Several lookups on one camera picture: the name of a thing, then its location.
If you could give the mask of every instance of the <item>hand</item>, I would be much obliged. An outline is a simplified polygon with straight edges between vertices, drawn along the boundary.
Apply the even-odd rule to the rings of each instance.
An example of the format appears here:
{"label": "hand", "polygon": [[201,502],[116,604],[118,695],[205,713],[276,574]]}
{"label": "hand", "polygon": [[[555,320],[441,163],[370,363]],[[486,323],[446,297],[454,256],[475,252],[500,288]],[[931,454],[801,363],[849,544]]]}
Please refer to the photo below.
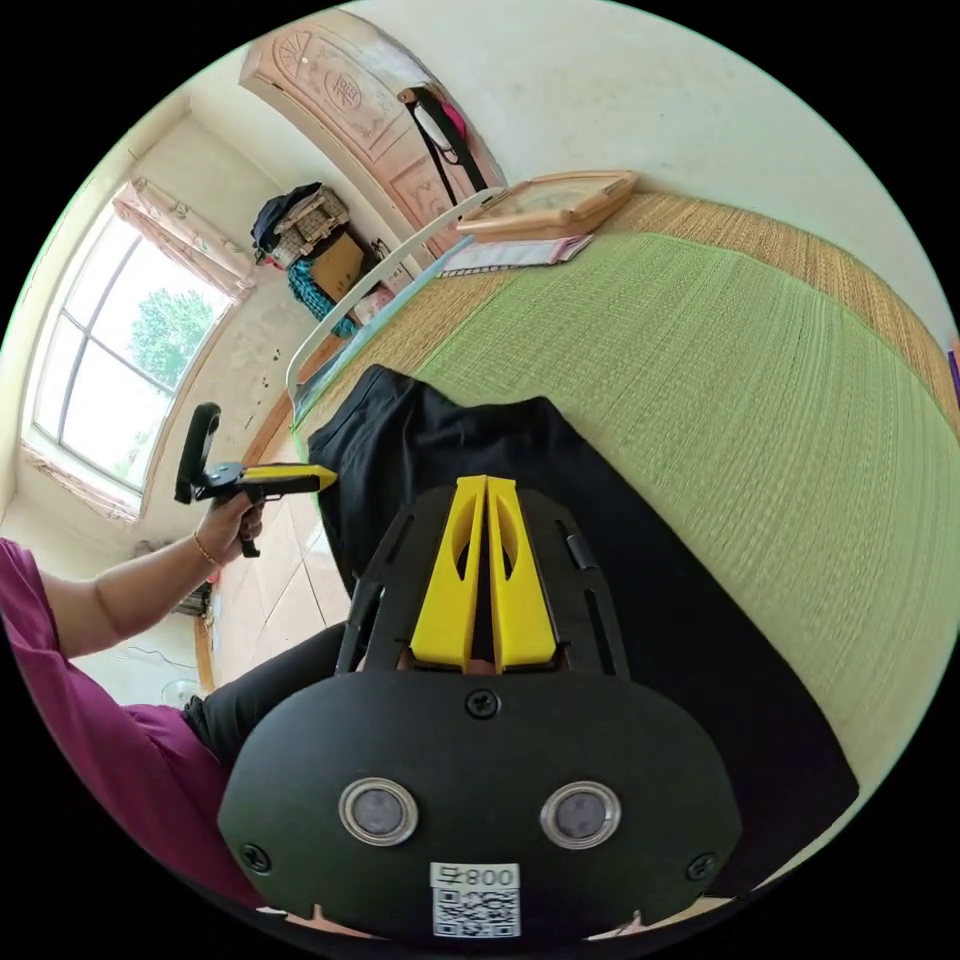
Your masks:
{"label": "hand", "polygon": [[213,504],[197,528],[201,546],[221,566],[233,563],[243,551],[240,535],[256,540],[263,532],[263,505],[254,506],[246,493],[224,504]]}

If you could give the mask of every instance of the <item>black pants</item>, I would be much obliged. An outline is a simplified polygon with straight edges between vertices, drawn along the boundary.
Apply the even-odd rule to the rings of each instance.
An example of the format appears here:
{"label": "black pants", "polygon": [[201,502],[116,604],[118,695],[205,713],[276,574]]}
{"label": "black pants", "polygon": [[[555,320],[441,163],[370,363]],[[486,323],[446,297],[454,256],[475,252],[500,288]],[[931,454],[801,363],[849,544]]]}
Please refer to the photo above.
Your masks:
{"label": "black pants", "polygon": [[286,650],[208,697],[193,697],[183,716],[200,742],[232,767],[253,728],[287,697],[333,676],[345,624]]}

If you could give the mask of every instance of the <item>book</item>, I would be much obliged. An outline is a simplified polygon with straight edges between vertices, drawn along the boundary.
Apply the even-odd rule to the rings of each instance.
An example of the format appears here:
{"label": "book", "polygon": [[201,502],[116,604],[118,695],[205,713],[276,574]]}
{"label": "book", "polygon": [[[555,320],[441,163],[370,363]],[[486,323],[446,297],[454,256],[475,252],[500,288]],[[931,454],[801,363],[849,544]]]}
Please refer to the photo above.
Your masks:
{"label": "book", "polygon": [[464,277],[473,273],[516,270],[521,267],[549,267],[572,260],[592,236],[564,237],[562,240],[504,240],[499,243],[473,242],[446,262],[440,275]]}

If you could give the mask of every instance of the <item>bracelet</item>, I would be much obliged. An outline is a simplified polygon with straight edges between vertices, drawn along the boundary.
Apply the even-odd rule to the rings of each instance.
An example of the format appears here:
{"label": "bracelet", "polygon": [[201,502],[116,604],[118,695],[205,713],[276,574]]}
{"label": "bracelet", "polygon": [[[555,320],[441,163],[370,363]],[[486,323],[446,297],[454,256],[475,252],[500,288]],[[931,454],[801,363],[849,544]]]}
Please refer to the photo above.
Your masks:
{"label": "bracelet", "polygon": [[194,531],[194,534],[193,534],[193,542],[197,545],[197,549],[203,555],[203,559],[206,560],[207,563],[209,563],[211,566],[214,566],[214,567],[220,566],[219,562],[214,560],[214,558],[211,557],[209,553],[207,553],[207,550],[204,547],[204,545],[200,542],[200,537],[197,535],[196,531]]}

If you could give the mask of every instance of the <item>carved wooden door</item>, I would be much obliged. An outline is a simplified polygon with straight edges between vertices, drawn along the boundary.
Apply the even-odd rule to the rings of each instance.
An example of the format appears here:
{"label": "carved wooden door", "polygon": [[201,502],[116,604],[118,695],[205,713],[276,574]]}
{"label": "carved wooden door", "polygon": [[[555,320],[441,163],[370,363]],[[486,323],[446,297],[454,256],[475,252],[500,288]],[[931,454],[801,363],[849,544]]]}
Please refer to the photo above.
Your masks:
{"label": "carved wooden door", "polygon": [[[339,10],[256,41],[240,78],[316,143],[401,241],[451,207],[423,138],[397,99],[405,87],[426,82],[443,90],[406,50]],[[472,130],[470,143],[487,184],[501,185]],[[462,167],[445,165],[445,171],[458,201],[476,192]],[[438,256],[459,239],[451,226],[434,238],[430,251]]]}

